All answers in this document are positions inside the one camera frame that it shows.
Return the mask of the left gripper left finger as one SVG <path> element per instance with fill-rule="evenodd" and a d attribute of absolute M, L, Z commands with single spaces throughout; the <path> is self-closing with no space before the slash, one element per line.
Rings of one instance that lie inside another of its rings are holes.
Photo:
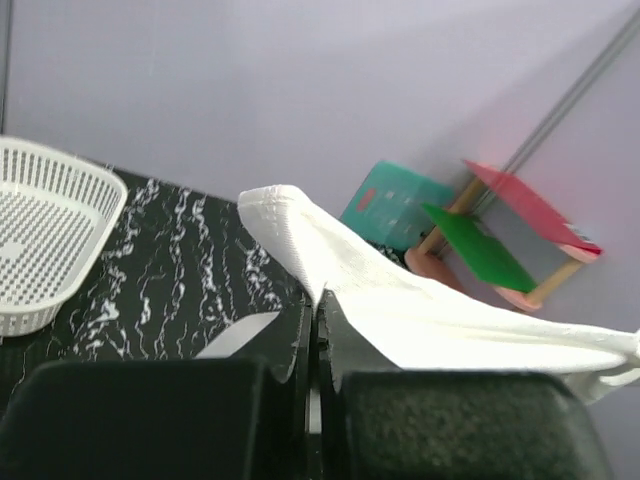
<path fill-rule="evenodd" d="M 251 391 L 247 479 L 297 479 L 306 471 L 313 309 L 297 300 L 245 319 L 256 333 L 231 355 L 258 366 Z"/>

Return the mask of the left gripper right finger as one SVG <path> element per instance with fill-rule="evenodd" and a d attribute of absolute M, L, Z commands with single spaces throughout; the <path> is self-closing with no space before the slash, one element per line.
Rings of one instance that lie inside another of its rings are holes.
<path fill-rule="evenodd" d="M 336 295 L 323 292 L 317 311 L 320 384 L 335 393 L 352 372 L 400 371 L 347 320 Z"/>

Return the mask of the white daisy print t-shirt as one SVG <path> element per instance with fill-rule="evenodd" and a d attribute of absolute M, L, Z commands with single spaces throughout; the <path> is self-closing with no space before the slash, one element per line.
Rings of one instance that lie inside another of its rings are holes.
<path fill-rule="evenodd" d="M 494 307 L 419 277 L 292 185 L 242 192 L 245 229 L 313 304 L 332 292 L 350 325 L 405 370 L 544 372 L 585 403 L 639 380 L 639 335 Z"/>

